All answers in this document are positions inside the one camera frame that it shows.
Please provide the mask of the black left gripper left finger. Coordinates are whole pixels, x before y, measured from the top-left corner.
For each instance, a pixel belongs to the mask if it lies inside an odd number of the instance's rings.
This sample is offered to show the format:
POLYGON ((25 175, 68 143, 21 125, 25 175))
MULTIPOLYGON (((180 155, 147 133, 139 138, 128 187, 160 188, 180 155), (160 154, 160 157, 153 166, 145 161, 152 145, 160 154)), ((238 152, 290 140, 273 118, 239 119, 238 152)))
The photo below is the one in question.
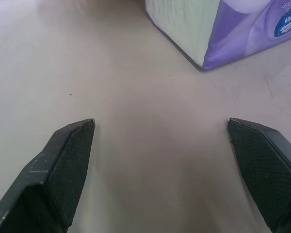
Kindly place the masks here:
POLYGON ((94 119, 54 132, 0 200, 0 233, 65 233, 71 227, 89 165, 94 119))

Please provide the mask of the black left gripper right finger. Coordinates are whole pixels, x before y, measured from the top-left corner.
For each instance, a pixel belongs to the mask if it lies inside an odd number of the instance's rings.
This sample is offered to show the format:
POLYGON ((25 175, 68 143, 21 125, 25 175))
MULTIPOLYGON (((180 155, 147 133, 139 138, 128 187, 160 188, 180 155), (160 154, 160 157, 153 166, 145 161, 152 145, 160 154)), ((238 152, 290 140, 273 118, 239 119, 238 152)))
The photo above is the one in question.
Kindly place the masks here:
POLYGON ((244 183, 273 233, 291 233, 291 143, 277 130, 229 118, 227 130, 244 183))

